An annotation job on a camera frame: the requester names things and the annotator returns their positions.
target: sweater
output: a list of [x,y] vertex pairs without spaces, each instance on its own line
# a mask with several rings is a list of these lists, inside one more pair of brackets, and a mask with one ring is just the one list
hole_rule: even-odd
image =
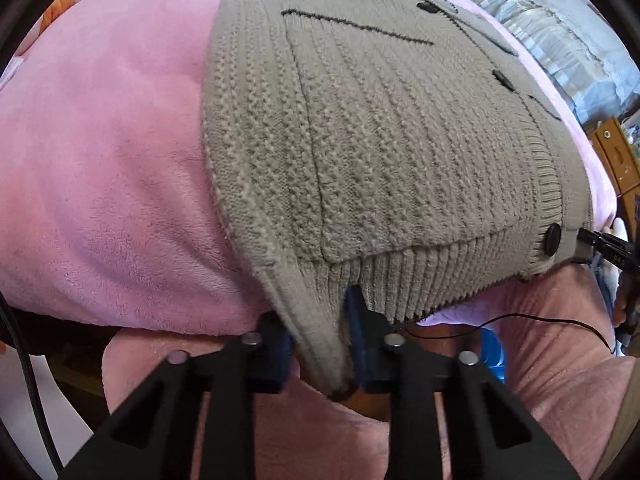
[[351,373],[348,284],[390,320],[424,317],[573,258],[591,228],[552,105],[446,0],[223,0],[203,143],[230,238],[326,394]]

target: pink cloth surface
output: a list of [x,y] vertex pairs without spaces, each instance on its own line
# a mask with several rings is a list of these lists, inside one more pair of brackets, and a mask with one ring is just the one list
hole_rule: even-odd
[[[512,280],[423,324],[477,326],[507,312],[581,320],[613,344],[594,279],[575,264],[530,283]],[[576,326],[511,318],[492,324],[492,330],[506,350],[507,386],[558,444],[580,478],[589,479],[609,439],[636,359],[613,357],[597,336]],[[121,330],[102,359],[110,410],[171,350],[199,355],[221,346],[219,340],[203,336]],[[255,415],[258,480],[384,478],[388,425],[329,402],[296,374],[284,394],[257,396]],[[445,442],[443,457],[449,471]]]
[[[11,303],[207,334],[250,330],[269,308],[226,240],[200,145],[219,4],[82,0],[29,49],[0,92],[0,288]],[[593,150],[532,57],[489,19],[558,106],[590,176],[596,225],[607,222],[615,195]]]

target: wooden furniture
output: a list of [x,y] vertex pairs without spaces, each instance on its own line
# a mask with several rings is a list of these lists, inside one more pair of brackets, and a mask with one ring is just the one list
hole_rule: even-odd
[[630,240],[636,238],[635,199],[640,194],[640,168],[616,118],[604,121],[589,140],[604,165],[618,197],[618,216],[623,218]]

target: beige fabric edge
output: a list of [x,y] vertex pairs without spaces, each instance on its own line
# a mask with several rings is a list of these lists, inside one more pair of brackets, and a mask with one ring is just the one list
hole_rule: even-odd
[[591,480],[600,478],[611,466],[636,424],[638,424],[638,420],[640,420],[640,359],[636,360],[636,365],[631,372],[631,378],[620,406],[618,418],[611,431],[607,447],[591,475]]

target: folded cardigan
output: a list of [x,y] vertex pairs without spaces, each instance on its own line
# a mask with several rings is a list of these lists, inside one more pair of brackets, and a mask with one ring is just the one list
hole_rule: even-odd
[[573,257],[591,227],[552,105],[446,0],[223,0],[207,63],[215,195],[324,393],[350,374],[347,284],[391,320],[426,316]]

